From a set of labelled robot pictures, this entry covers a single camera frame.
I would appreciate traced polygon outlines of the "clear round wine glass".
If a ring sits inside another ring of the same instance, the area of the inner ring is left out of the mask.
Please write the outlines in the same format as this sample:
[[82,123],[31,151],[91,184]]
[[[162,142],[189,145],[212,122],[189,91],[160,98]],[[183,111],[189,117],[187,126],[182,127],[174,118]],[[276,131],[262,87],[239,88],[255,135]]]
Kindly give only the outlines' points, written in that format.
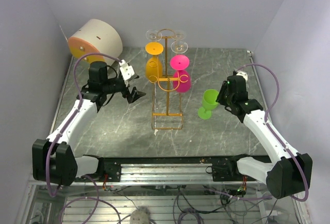
[[186,38],[187,34],[185,31],[182,30],[175,30],[174,31],[174,35],[173,35],[173,39],[175,41],[182,41]]

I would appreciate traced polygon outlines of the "clear flute wine glass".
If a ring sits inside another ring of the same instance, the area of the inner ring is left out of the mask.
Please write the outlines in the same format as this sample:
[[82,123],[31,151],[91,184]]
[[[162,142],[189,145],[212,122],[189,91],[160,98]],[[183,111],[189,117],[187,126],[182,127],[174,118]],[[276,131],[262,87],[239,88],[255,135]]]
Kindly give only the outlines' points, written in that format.
[[184,41],[173,41],[171,44],[171,50],[175,54],[184,54],[188,50],[189,46]]

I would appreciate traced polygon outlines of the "clear glass tumbler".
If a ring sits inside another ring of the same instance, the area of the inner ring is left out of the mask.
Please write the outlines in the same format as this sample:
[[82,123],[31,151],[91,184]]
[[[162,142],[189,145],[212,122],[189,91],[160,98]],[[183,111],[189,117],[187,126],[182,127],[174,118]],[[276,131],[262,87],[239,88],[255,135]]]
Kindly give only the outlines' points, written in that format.
[[162,33],[159,30],[150,29],[145,34],[146,38],[151,42],[158,42],[162,39]]

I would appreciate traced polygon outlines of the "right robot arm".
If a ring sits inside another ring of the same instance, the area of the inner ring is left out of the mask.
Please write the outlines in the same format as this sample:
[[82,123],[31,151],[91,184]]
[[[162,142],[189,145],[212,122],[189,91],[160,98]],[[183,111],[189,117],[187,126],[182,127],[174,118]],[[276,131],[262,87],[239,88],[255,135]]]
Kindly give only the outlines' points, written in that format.
[[264,163],[244,154],[234,157],[227,174],[232,180],[244,175],[265,184],[276,199],[304,192],[308,198],[312,158],[289,144],[274,125],[265,119],[266,112],[256,99],[249,99],[246,79],[239,73],[222,83],[216,101],[236,116],[258,139],[270,162]]

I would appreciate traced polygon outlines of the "magenta plastic goblet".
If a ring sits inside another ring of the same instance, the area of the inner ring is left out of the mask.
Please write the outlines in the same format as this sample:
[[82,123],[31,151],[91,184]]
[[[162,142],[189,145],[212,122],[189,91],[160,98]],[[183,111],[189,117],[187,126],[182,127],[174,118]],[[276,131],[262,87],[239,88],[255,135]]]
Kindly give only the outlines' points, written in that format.
[[178,78],[173,81],[173,88],[179,93],[185,93],[191,88],[191,77],[186,71],[189,64],[190,60],[185,55],[176,55],[170,61],[170,66],[175,70],[173,77]]

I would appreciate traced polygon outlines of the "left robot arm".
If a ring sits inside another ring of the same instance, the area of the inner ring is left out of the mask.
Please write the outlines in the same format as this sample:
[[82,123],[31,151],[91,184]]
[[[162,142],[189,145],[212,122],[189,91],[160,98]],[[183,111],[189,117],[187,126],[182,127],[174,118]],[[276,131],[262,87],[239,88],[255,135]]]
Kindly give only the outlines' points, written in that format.
[[46,139],[37,139],[32,146],[32,174],[37,181],[69,186],[85,174],[93,181],[105,176],[102,159],[95,155],[75,157],[74,147],[86,125],[96,117],[102,107],[116,93],[128,103],[145,96],[137,88],[130,89],[129,82],[138,78],[133,67],[122,60],[115,77],[108,77],[110,68],[103,61],[90,64],[89,78],[69,114]]

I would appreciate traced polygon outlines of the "orange plastic goblet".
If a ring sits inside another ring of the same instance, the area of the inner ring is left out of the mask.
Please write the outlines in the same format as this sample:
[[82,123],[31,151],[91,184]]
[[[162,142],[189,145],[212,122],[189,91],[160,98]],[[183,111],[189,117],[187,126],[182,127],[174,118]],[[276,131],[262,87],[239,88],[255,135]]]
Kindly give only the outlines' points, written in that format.
[[145,66],[145,76],[153,84],[162,77],[162,63],[159,55],[162,54],[163,49],[163,45],[159,42],[150,42],[145,46],[146,52],[151,55]]

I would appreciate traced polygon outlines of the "green plastic goblet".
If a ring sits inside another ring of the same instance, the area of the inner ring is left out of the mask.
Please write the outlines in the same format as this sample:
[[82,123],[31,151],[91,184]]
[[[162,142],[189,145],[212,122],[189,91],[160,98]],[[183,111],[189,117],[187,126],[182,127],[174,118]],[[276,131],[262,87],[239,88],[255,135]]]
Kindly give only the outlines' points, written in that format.
[[198,116],[203,119],[207,120],[212,116],[212,110],[214,110],[219,103],[216,101],[219,92],[215,89],[207,89],[202,97],[202,106],[198,109],[197,114]]

